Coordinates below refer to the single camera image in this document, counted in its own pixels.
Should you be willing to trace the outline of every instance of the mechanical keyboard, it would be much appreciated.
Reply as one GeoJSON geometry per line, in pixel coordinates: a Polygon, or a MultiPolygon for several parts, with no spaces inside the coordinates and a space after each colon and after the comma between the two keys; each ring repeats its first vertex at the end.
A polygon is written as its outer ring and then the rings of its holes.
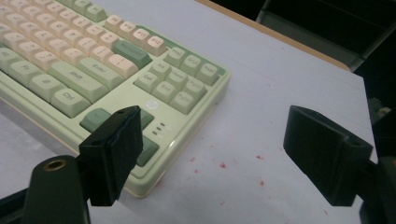
{"type": "Polygon", "coordinates": [[[0,0],[0,98],[78,154],[110,114],[142,109],[125,184],[147,196],[224,97],[230,71],[90,0],[0,0]]]}

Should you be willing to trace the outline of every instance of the keyboard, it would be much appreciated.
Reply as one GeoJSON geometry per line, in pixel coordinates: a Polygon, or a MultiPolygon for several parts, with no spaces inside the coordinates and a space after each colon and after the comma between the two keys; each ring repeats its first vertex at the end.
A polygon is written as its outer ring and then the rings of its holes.
{"type": "Polygon", "coordinates": [[[147,196],[224,97],[231,73],[90,0],[0,0],[0,98],[78,154],[111,114],[141,111],[125,188],[147,196]]]}

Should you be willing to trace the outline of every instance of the tabletop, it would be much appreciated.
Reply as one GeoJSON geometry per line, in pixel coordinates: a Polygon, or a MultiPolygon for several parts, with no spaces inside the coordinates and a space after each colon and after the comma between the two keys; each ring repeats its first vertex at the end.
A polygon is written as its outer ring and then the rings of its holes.
{"type": "MultiPolygon", "coordinates": [[[[95,0],[228,68],[225,98],[154,191],[124,191],[92,223],[360,223],[361,199],[331,207],[283,148],[291,105],[374,145],[363,79],[196,1],[95,0]]],[[[0,101],[0,198],[67,149],[0,101]]]]}

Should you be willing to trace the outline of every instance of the black object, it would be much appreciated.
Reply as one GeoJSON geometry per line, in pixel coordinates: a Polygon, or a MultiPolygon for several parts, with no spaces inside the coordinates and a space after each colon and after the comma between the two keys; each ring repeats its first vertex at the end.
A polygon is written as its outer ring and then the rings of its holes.
{"type": "Polygon", "coordinates": [[[396,223],[396,158],[370,161],[372,146],[316,111],[292,105],[283,146],[333,206],[364,200],[362,223],[396,223]]]}
{"type": "Polygon", "coordinates": [[[28,189],[0,201],[0,222],[91,223],[87,200],[111,206],[142,149],[140,108],[117,111],[79,145],[78,157],[38,164],[28,189]]]}

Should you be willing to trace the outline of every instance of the light green keyboard frame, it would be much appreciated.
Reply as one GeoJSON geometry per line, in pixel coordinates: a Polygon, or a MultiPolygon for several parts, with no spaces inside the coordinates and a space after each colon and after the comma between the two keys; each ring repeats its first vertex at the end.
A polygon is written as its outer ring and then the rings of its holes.
{"type": "MultiPolygon", "coordinates": [[[[101,21],[96,24],[103,26],[104,22],[101,21]]],[[[168,51],[173,47],[184,49],[189,54],[199,57],[203,62],[212,63],[219,69],[219,79],[213,86],[205,85],[207,93],[188,115],[175,110],[134,84],[141,74],[150,69],[152,64],[163,62],[168,52],[159,57],[150,54],[149,56],[153,60],[150,64],[71,119],[0,71],[0,98],[68,146],[76,155],[78,154],[78,145],[90,135],[87,130],[81,127],[80,123],[94,109],[103,108],[111,114],[127,106],[139,105],[143,110],[150,113],[154,120],[143,130],[143,135],[157,144],[159,149],[146,165],[143,167],[136,165],[127,179],[125,188],[136,197],[145,197],[152,191],[155,184],[170,168],[177,156],[194,137],[199,127],[224,97],[231,78],[231,73],[216,63],[146,27],[143,28],[150,31],[151,34],[163,38],[168,51]]]]}

